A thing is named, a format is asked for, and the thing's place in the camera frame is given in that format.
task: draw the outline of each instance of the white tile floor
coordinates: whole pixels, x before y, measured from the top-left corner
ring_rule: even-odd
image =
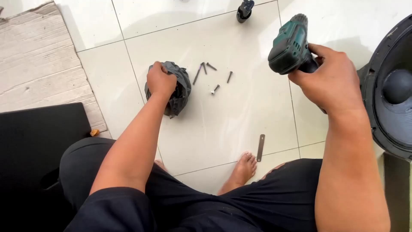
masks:
[[[0,0],[0,17],[42,2]],[[264,156],[253,180],[285,161],[322,157],[327,117],[267,65],[282,23],[306,14],[308,40],[345,51],[360,68],[412,12],[412,0],[255,2],[252,17],[239,24],[241,0],[56,0],[115,139],[145,103],[145,75],[154,61],[176,62],[191,80],[201,62],[218,69],[200,74],[178,117],[164,117],[157,152],[172,175],[207,193],[217,192],[242,151],[256,154],[260,134]],[[376,153],[382,168],[382,150]]]

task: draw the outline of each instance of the metal strip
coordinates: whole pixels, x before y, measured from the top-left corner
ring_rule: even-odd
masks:
[[[256,158],[258,162],[262,160],[263,144],[265,144],[265,135],[260,135],[259,147],[257,149],[257,158]]]

